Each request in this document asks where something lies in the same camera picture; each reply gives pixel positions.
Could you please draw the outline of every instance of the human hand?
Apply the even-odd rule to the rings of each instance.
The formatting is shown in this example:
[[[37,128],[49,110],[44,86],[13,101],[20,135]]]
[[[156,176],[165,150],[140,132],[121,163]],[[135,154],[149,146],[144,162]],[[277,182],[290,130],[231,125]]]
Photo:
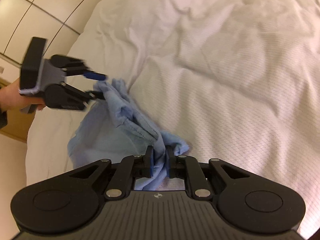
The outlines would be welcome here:
[[[19,78],[9,86],[0,89],[0,108],[3,112],[13,108],[22,109],[28,105],[38,105],[38,110],[42,110],[45,107],[42,98],[21,96],[19,94],[19,89]]]

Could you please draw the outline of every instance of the blue garment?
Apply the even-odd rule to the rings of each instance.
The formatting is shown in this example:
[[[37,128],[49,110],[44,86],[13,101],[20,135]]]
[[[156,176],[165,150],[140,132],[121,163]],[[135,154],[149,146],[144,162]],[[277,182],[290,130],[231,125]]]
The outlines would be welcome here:
[[[147,146],[152,145],[154,176],[136,180],[135,189],[156,190],[167,175],[165,145],[174,147],[175,155],[183,154],[189,146],[180,137],[160,130],[143,115],[128,95],[122,79],[113,79],[112,85],[99,81],[94,89],[102,91],[106,100],[95,103],[68,143],[73,167],[103,158],[118,163],[129,155],[144,155]]]

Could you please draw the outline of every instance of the white bedsheet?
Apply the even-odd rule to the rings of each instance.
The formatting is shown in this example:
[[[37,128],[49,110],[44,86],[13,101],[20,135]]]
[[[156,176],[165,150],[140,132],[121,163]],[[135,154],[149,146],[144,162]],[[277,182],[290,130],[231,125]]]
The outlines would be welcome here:
[[[217,157],[296,190],[309,238],[320,226],[319,1],[102,0],[69,55],[122,77],[199,161]],[[84,115],[36,114],[28,184],[71,169],[67,143]]]

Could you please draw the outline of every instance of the metal pin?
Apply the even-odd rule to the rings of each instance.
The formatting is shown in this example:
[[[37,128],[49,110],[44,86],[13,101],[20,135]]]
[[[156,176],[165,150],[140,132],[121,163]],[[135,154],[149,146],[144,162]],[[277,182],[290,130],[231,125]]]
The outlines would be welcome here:
[[[195,195],[196,195],[197,197],[209,197],[210,194],[211,194],[210,191],[207,190],[207,189],[205,189],[205,188],[197,189],[197,190],[195,191]]]
[[[108,197],[120,197],[121,194],[122,194],[122,191],[117,188],[109,189],[106,192],[106,195]]]

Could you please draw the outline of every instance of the folded blue fabric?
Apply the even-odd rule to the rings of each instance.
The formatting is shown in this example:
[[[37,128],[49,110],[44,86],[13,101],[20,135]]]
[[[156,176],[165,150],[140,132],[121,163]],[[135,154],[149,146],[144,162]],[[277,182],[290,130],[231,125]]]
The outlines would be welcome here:
[[[121,162],[129,155],[144,155],[148,145],[154,147],[154,176],[138,179],[136,190],[156,190],[166,177],[165,145],[181,155],[189,146],[180,137],[160,130],[141,113],[128,95],[122,79],[99,81],[95,90],[103,92],[104,100],[92,106],[81,122],[76,135],[68,143],[68,154],[73,167],[78,168],[108,158]]]

